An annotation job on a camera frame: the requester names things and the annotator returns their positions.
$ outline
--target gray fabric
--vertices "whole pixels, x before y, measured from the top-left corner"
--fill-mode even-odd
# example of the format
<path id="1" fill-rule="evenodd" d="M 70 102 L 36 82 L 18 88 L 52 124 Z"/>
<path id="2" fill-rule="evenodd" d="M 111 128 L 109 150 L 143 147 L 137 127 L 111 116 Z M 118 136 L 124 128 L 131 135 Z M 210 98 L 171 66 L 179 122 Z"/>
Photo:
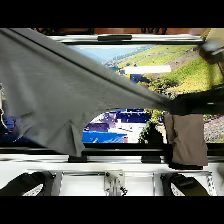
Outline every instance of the gray fabric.
<path id="1" fill-rule="evenodd" d="M 168 142 L 173 146 L 172 161 L 184 165 L 207 166 L 203 115 L 165 115 Z"/>
<path id="2" fill-rule="evenodd" d="M 0 29 L 0 79 L 21 135 L 80 156 L 83 128 L 115 108 L 168 110 L 170 100 L 31 29 Z"/>

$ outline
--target screen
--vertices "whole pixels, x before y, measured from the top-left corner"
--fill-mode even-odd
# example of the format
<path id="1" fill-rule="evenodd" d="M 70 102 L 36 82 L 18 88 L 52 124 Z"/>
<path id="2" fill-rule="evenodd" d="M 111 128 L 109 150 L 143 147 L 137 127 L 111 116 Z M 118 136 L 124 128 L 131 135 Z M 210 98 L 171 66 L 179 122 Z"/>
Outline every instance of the screen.
<path id="1" fill-rule="evenodd" d="M 210 67 L 214 84 L 222 83 L 217 65 L 199 56 L 197 46 L 189 45 L 80 45 L 67 47 L 111 69 L 151 91 L 175 98 L 179 94 L 209 89 Z M 16 119 L 7 117 L 4 84 L 1 89 L 0 142 L 26 142 L 18 137 Z M 166 111 L 151 108 L 120 108 L 99 114 L 84 129 L 83 143 L 167 143 L 164 126 Z M 224 116 L 204 115 L 206 142 L 224 143 Z"/>

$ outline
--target brown cloth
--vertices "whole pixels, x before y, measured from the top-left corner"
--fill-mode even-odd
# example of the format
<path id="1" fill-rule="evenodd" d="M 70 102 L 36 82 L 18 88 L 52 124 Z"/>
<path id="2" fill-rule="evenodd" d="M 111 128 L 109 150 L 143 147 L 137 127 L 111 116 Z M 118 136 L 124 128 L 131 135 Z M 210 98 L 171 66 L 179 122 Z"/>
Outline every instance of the brown cloth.
<path id="1" fill-rule="evenodd" d="M 172 162 L 207 166 L 207 145 L 204 140 L 203 115 L 165 115 L 168 142 L 173 146 Z"/>

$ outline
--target garment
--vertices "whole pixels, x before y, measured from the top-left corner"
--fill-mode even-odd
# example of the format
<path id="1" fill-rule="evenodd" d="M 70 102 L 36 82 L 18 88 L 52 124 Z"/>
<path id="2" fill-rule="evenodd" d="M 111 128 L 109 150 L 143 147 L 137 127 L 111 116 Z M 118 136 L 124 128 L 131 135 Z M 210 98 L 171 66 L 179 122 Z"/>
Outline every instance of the garment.
<path id="1" fill-rule="evenodd" d="M 207 145 L 204 140 L 202 114 L 165 115 L 168 142 L 173 147 L 172 162 L 207 166 Z"/>
<path id="2" fill-rule="evenodd" d="M 83 128 L 117 108 L 169 110 L 170 100 L 31 29 L 0 29 L 0 80 L 20 134 L 81 156 Z"/>

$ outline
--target white rectangle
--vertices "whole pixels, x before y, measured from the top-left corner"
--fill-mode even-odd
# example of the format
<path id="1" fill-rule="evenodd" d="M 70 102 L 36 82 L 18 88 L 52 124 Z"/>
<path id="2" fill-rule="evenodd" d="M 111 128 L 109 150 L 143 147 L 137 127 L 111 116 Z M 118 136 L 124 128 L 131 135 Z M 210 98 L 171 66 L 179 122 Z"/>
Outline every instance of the white rectangle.
<path id="1" fill-rule="evenodd" d="M 171 72 L 170 65 L 125 67 L 125 74 L 147 74 Z"/>

